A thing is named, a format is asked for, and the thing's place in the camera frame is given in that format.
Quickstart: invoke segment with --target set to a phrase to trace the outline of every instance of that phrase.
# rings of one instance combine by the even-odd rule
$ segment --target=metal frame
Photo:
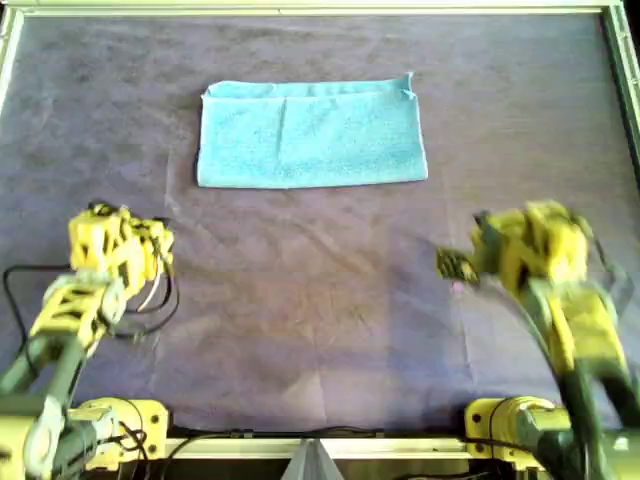
[[[168,438],[165,456],[184,438]],[[301,438],[215,438],[195,440],[180,449],[175,458],[208,460],[290,459]],[[467,443],[455,437],[433,438],[322,438],[334,460],[438,459],[470,460]]]
[[[5,0],[0,24],[0,113],[25,17],[184,15],[599,14],[640,179],[640,68],[621,0]],[[168,439],[170,453],[183,439]],[[197,440],[176,458],[291,458],[299,438]],[[457,438],[323,439],[334,459],[470,459]]]

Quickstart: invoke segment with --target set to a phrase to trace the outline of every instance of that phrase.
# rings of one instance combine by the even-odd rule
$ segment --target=gray object
[[[282,480],[343,480],[335,462],[317,439],[302,440]]]
[[[196,187],[207,85],[410,69],[428,182]],[[78,400],[154,398],[181,426],[453,429],[477,396],[557,399],[517,316],[435,272],[435,246],[469,246],[481,209],[566,203],[639,284],[640,202],[596,16],[29,17],[0,146],[3,266],[65,262],[66,222],[96,197],[174,219],[178,317],[139,345],[105,340]],[[52,280],[16,275],[26,318]],[[638,305],[620,327],[632,357]],[[0,309],[7,365],[19,336]]]

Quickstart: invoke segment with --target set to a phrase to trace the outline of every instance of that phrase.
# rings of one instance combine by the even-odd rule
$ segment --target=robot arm
[[[554,478],[623,478],[629,472],[624,448],[640,426],[640,399],[611,297],[587,279],[587,222],[558,203],[540,202],[524,211],[483,213],[476,223],[473,252],[440,249],[438,269],[475,285],[486,275],[500,280],[525,312],[566,410],[535,399],[480,400],[468,409],[467,430],[490,441],[524,443]],[[620,417],[621,431],[603,432],[596,382]],[[514,455],[507,447],[498,450]]]
[[[103,442],[125,433],[120,421],[134,415],[127,405],[70,406],[100,340],[106,334],[135,338],[118,332],[118,322],[146,282],[157,285],[163,273],[172,274],[173,234],[162,220],[98,203],[71,220],[69,235],[74,273],[61,275],[47,289],[28,342],[0,377],[0,479],[71,475]],[[30,387],[47,366],[53,376],[34,393]],[[162,418],[166,429],[161,406],[131,405],[159,409],[155,418]]]

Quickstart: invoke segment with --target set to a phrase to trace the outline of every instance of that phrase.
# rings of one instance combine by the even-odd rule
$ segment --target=cloth
[[[199,185],[302,188],[427,178],[411,76],[210,86],[202,97]]]

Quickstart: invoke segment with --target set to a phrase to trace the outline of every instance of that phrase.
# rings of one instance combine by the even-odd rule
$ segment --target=black cable
[[[145,308],[144,310],[136,310],[135,308],[127,308],[124,312],[127,315],[148,315],[150,313],[155,313],[158,312],[160,310],[162,310],[168,303],[169,300],[171,299],[171,292],[173,289],[173,285],[171,282],[171,275],[169,275],[169,273],[167,272],[167,286],[164,289],[164,298],[162,299],[162,302],[160,302],[158,305],[154,305],[153,307],[149,307],[149,308]]]
[[[511,448],[512,450],[518,450],[522,453],[528,453],[529,455],[535,456],[535,452],[533,450],[517,443],[503,442],[502,440],[488,440],[486,438],[479,437],[464,437],[463,440],[468,443],[479,443],[487,446]]]
[[[162,465],[162,470],[160,472],[159,480],[165,479],[169,465],[171,464],[171,462],[173,461],[173,459],[175,458],[175,456],[178,454],[180,450],[182,450],[184,447],[186,447],[190,443],[193,443],[198,440],[205,440],[207,438],[229,438],[229,434],[228,433],[207,433],[204,435],[198,435],[197,437],[191,437],[191,438],[187,438],[186,440],[183,440],[181,443],[178,444],[176,448],[174,448],[171,451],[169,455],[167,455],[167,458],[165,459],[164,464]]]
[[[175,275],[172,275],[169,272],[170,270],[167,268],[167,282],[168,282],[167,289],[171,288],[173,291],[175,291],[175,295],[174,295],[175,305],[173,306],[169,314],[164,319],[162,319],[161,321],[159,321],[158,323],[150,327],[141,328],[140,330],[131,331],[131,332],[114,331],[113,336],[115,338],[119,340],[138,340],[141,337],[145,337],[154,332],[157,332],[161,328],[164,328],[173,319],[176,312],[178,311],[178,307],[180,306],[180,288],[178,287],[178,280],[176,279]]]
[[[18,302],[11,291],[11,286],[9,283],[9,278],[12,273],[15,272],[64,272],[68,271],[71,268],[71,265],[25,265],[25,264],[17,264],[11,265],[7,267],[4,272],[2,272],[2,288],[4,290],[5,297],[7,302],[9,303],[9,309],[11,310],[13,319],[18,326],[18,330],[20,331],[20,347],[18,349],[18,353],[24,350],[25,358],[29,365],[29,370],[31,372],[31,376],[35,379],[38,377],[39,372],[37,367],[34,365],[31,360],[31,355],[29,354],[29,332],[27,331],[27,326],[22,318],[22,313],[20,313],[20,308],[18,307]]]
[[[505,397],[502,400],[500,400],[495,407],[493,407],[493,410],[491,410],[491,414],[489,415],[489,440],[493,441],[493,417],[496,414],[496,411],[498,410],[498,408],[500,408],[502,405],[504,405],[506,402],[508,402],[509,400],[511,400],[513,397]],[[494,445],[491,445],[491,460],[495,460],[495,452],[494,452]]]
[[[484,477],[485,475],[489,475],[489,472],[441,473],[437,475],[432,473],[419,473],[401,475],[400,477],[396,477],[394,480],[474,480],[476,478]]]
[[[127,435],[129,435],[131,439],[135,442],[137,450],[142,453],[142,458],[144,458],[144,461],[146,462],[144,480],[148,480],[151,477],[151,465],[149,463],[149,455],[147,455],[147,451],[144,448],[144,440],[141,440],[138,437],[138,435],[136,435],[136,431],[131,430],[124,422],[118,422],[118,423],[120,424],[122,429],[125,432],[127,432]],[[139,431],[144,434],[144,438],[146,439],[146,433],[144,432],[144,430],[140,429]]]
[[[29,339],[29,333],[27,332],[27,327],[22,318],[22,314],[20,313],[20,308],[18,307],[18,303],[16,302],[15,297],[13,296],[13,292],[11,291],[11,287],[9,285],[9,277],[14,272],[63,272],[67,271],[71,268],[71,265],[11,265],[7,267],[2,273],[2,288],[4,289],[4,294],[7,297],[7,301],[9,302],[9,308],[11,309],[11,313],[13,314],[13,318],[18,325],[18,329],[20,330],[20,336],[22,337],[20,349],[24,347]]]

